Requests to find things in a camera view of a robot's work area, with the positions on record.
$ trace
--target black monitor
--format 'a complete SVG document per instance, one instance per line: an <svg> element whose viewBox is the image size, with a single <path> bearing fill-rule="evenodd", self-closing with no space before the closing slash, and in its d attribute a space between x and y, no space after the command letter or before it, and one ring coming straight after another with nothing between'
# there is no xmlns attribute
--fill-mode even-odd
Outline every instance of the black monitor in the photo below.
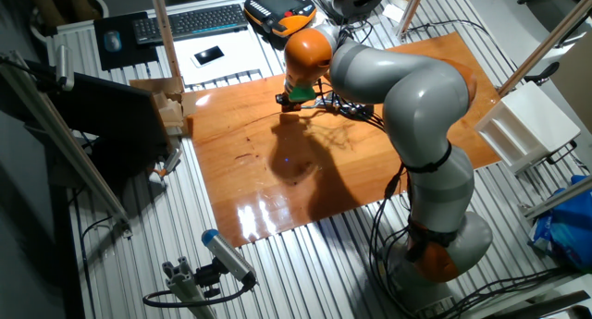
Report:
<svg viewBox="0 0 592 319"><path fill-rule="evenodd" d="M31 61L27 65L35 73L56 77L55 67ZM49 97L71 129L167 154L165 127L148 91L75 73L72 91Z"/></svg>
<svg viewBox="0 0 592 319"><path fill-rule="evenodd" d="M55 80L55 67L31 61L27 65L38 78ZM47 94L70 129L99 137L91 159L114 191L121 190L126 177L168 156L170 142L150 92L75 73L72 91ZM1 75L0 111L36 122Z"/></svg>

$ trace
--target white paper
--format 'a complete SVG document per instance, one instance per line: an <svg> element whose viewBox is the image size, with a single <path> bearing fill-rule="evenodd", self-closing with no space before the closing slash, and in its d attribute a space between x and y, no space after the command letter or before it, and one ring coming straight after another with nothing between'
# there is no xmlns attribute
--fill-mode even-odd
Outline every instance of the white paper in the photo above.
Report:
<svg viewBox="0 0 592 319"><path fill-rule="evenodd" d="M259 69L257 41L249 30L220 33L175 42L181 76L186 85L199 84L248 70ZM218 46L224 56L201 67L196 67L193 55Z"/></svg>
<svg viewBox="0 0 592 319"><path fill-rule="evenodd" d="M399 7L394 6L392 4L388 4L385 7L385 11L382 12L382 15L399 23L399 22L401 22L401 18L403 17L403 13L404 13L404 11L402 9L400 9Z"/></svg>

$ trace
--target mouse pad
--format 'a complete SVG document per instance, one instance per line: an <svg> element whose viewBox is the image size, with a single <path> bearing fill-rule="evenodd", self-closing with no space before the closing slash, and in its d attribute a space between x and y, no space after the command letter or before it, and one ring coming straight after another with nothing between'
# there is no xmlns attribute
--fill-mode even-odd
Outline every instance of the mouse pad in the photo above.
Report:
<svg viewBox="0 0 592 319"><path fill-rule="evenodd" d="M158 61L156 49L151 45L136 44L136 37L133 34L131 22L135 19L147 17L146 12L141 12L114 18L97 19L94 22L94 36L99 47L102 70ZM121 49L117 52L109 52L105 49L105 34L110 31L119 32Z"/></svg>

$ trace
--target robotic arm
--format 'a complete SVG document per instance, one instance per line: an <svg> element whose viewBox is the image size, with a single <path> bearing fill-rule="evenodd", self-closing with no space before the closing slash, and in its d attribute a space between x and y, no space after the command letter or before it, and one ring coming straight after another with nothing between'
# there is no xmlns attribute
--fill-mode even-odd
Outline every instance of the robotic arm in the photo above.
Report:
<svg viewBox="0 0 592 319"><path fill-rule="evenodd" d="M413 209L407 248L392 256L388 278L398 286L437 284L456 278L487 251L487 223L466 209L474 190L466 153L447 132L475 98L470 68L452 61L363 46L319 26L294 34L285 49L283 111L315 98L313 85L329 71L333 91L357 104L384 104L385 130L411 176Z"/></svg>

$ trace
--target wooden table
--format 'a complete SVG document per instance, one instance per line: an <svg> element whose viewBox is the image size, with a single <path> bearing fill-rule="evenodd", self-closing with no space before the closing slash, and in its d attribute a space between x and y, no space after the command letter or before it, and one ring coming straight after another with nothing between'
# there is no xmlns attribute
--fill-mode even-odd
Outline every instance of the wooden table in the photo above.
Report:
<svg viewBox="0 0 592 319"><path fill-rule="evenodd" d="M475 168L497 162L473 127L499 96L461 37L391 50L451 59L475 72L474 104L449 140ZM400 166L387 136L368 124L320 109L281 114L275 95L283 80L196 92L197 111L188 117L218 230L234 246L380 200Z"/></svg>

